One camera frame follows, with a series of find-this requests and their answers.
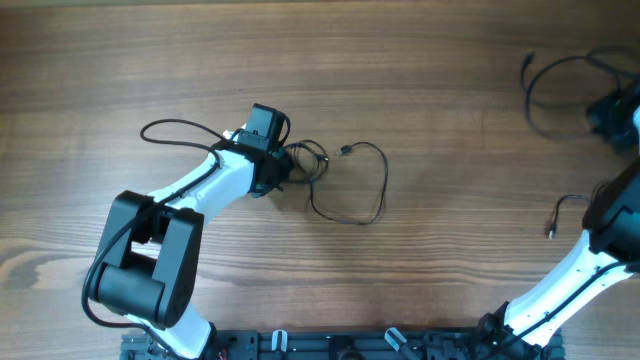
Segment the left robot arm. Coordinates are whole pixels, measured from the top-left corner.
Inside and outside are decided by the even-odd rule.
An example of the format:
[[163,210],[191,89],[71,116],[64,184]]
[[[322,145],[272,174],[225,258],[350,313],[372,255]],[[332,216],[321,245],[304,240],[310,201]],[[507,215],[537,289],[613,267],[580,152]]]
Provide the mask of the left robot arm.
[[123,359],[253,359],[254,332],[217,331],[191,302],[206,225],[235,200],[262,197],[285,182],[293,163],[284,143],[290,120],[260,104],[245,125],[203,145],[205,161],[148,195],[124,191],[112,203],[81,305],[109,328],[91,303],[122,316]]

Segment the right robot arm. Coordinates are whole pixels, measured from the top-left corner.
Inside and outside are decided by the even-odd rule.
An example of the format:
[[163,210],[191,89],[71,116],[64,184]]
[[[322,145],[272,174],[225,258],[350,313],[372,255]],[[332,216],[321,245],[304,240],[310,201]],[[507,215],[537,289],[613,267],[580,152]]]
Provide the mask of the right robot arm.
[[566,257],[469,334],[469,359],[547,359],[560,327],[609,287],[639,272],[639,162],[591,197]]

